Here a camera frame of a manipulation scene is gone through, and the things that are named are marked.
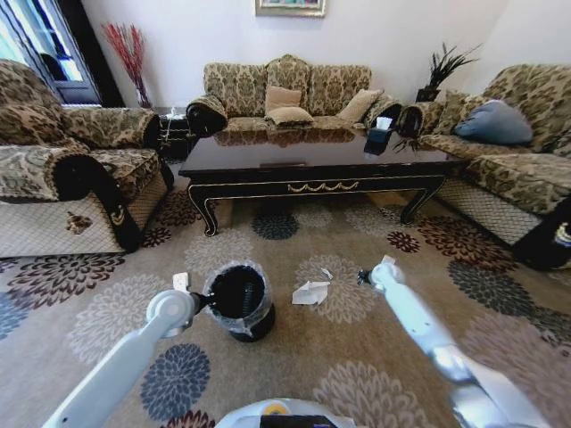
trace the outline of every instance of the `wall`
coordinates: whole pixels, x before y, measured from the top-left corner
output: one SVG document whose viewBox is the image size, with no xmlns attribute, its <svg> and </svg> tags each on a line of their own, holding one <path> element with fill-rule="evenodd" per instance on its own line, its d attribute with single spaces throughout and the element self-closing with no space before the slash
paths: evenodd
<svg viewBox="0 0 571 428">
<path fill-rule="evenodd" d="M 372 87 L 413 100 L 442 41 L 483 43 L 509 0 L 328 0 L 325 19 L 256 17 L 253 0 L 83 0 L 128 105 L 133 86 L 100 30 L 107 21 L 145 33 L 145 81 L 157 106 L 186 106 L 203 92 L 206 62 L 264 63 L 282 54 L 308 62 L 367 64 Z M 461 87 L 469 73 L 446 85 Z"/>
<path fill-rule="evenodd" d="M 498 72 L 522 62 L 571 63 L 571 2 L 511 0 L 464 84 L 480 94 Z"/>
</svg>

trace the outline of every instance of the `table leg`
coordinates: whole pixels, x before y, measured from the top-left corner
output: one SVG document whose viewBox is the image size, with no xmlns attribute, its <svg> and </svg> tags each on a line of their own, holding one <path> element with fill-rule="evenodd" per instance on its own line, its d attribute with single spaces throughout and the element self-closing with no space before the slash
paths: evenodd
<svg viewBox="0 0 571 428">
<path fill-rule="evenodd" d="M 445 181 L 446 177 L 433 180 L 433 183 L 431 183 L 429 187 L 419 190 L 417 194 L 415 194 L 414 197 L 410 200 L 407 206 L 402 209 L 401 223 L 403 225 L 409 225 L 412 223 L 414 220 L 414 215 L 418 209 L 440 190 Z"/>
<path fill-rule="evenodd" d="M 188 186 L 188 197 L 190 202 L 193 203 L 194 207 L 203 216 L 206 228 L 204 228 L 204 234 L 206 236 L 214 236 L 218 233 L 218 220 L 216 219 L 216 214 L 209 204 L 209 199 L 206 197 L 200 187 L 193 185 Z"/>
</svg>

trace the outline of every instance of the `sofa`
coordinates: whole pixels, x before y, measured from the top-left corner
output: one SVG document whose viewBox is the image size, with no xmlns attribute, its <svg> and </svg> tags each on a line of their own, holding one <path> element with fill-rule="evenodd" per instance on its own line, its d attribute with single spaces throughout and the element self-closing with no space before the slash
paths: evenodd
<svg viewBox="0 0 571 428">
<path fill-rule="evenodd" d="M 286 54 L 265 65 L 214 62 L 204 67 L 206 95 L 193 100 L 187 110 L 191 136 L 227 131 L 261 132 L 276 126 L 264 119 L 267 86 L 302 91 L 300 107 L 315 119 L 314 129 L 367 129 L 378 116 L 397 119 L 401 104 L 382 94 L 368 109 L 362 123 L 339 119 L 339 113 L 361 90 L 368 89 L 369 67 L 360 65 L 310 65 Z"/>
<path fill-rule="evenodd" d="M 0 61 L 0 257 L 134 251 L 173 176 L 144 109 L 66 109 Z"/>
<path fill-rule="evenodd" d="M 554 247 L 553 236 L 561 224 L 571 224 L 571 66 L 508 67 L 483 97 L 524 113 L 534 132 L 529 146 L 435 134 L 443 102 L 408 106 L 400 133 L 469 160 L 440 190 L 441 200 L 512 245 L 523 261 L 538 268 L 564 265 L 569 249 Z"/>
</svg>

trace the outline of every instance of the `dark wooden coffee table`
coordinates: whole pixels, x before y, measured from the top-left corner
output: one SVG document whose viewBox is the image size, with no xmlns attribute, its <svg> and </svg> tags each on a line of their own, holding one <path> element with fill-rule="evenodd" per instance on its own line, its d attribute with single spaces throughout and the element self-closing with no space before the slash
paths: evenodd
<svg viewBox="0 0 571 428">
<path fill-rule="evenodd" d="M 209 201 L 265 196 L 417 190 L 401 213 L 409 224 L 465 163 L 396 134 L 379 144 L 348 130 L 222 131 L 198 141 L 178 174 L 190 178 L 188 196 L 213 236 Z"/>
</svg>

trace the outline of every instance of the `picture frame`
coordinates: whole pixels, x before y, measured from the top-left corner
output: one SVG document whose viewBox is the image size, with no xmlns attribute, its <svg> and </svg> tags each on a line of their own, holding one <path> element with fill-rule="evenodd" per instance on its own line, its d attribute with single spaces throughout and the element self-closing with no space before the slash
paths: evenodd
<svg viewBox="0 0 571 428">
<path fill-rule="evenodd" d="M 323 18 L 327 0 L 254 0 L 257 16 Z"/>
</svg>

